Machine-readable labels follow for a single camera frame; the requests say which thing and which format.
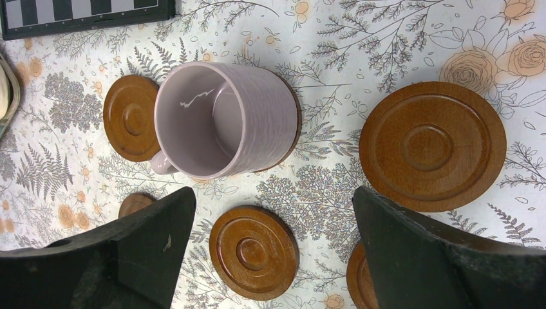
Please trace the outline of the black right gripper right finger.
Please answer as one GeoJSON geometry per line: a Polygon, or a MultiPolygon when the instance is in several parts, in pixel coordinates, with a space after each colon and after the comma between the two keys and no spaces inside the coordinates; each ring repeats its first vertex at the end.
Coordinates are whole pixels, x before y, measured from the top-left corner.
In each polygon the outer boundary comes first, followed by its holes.
{"type": "Polygon", "coordinates": [[[361,186],[353,210],[380,308],[544,308],[545,251],[456,229],[361,186]]]}

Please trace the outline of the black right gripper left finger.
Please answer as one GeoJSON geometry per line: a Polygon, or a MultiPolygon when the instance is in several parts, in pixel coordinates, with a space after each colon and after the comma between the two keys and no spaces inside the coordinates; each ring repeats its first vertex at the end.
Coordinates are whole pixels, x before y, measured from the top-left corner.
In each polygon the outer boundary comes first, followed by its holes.
{"type": "Polygon", "coordinates": [[[46,247],[3,251],[1,307],[169,308],[195,212],[184,187],[46,247]]]}

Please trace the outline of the dark walnut coaster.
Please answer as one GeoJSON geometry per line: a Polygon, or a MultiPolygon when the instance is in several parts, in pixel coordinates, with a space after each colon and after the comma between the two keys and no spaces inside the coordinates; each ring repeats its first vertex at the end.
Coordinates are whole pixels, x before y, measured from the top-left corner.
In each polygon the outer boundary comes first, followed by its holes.
{"type": "Polygon", "coordinates": [[[148,205],[154,203],[156,200],[149,194],[142,192],[136,192],[126,197],[120,205],[118,212],[118,218],[122,218],[136,211],[139,211],[148,205]]]}

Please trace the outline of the lilac mug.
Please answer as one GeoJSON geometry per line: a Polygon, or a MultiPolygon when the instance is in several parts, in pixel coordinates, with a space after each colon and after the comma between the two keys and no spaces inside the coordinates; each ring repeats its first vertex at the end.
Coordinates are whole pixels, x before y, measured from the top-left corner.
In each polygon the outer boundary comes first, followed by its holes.
{"type": "Polygon", "coordinates": [[[277,163],[290,148],[294,101],[270,70],[188,62],[163,81],[155,101],[156,174],[210,180],[277,163]]]}

